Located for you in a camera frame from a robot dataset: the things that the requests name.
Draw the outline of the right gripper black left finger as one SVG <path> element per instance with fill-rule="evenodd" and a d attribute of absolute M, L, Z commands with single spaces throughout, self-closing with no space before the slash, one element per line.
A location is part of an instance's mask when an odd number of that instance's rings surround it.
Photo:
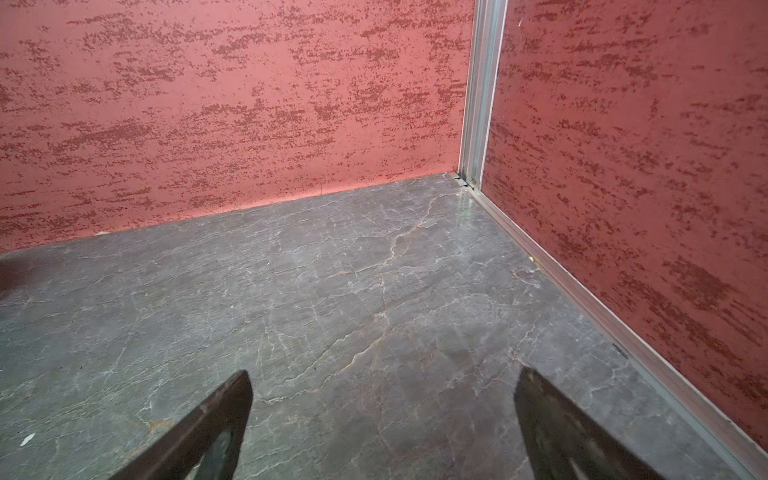
<path fill-rule="evenodd" d="M 247 371 L 238 370 L 115 479 L 231 479 L 253 403 Z"/>

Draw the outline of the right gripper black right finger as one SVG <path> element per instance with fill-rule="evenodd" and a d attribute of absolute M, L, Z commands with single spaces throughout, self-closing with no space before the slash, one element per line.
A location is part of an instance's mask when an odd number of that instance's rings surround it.
<path fill-rule="evenodd" d="M 535 369 L 521 370 L 514 403 L 535 478 L 662 477 Z"/>

